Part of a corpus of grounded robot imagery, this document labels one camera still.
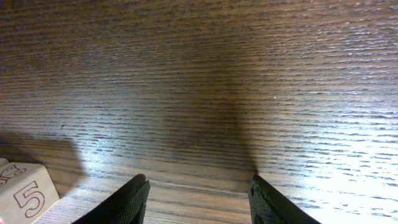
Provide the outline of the wooden block with 5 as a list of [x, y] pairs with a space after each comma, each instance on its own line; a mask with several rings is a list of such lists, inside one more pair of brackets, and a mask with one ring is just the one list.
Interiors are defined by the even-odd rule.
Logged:
[[4, 161], [1, 166], [1, 224], [35, 223], [59, 200], [44, 165]]

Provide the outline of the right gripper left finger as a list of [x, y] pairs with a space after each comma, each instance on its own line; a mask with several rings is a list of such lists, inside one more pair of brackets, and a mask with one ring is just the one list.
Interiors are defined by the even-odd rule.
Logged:
[[150, 183], [137, 174], [73, 224], [143, 224]]

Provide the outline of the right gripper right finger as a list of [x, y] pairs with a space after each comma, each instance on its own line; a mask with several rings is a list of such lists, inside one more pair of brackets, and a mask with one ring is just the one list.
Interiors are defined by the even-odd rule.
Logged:
[[252, 224], [320, 224], [259, 175], [251, 178], [248, 197]]

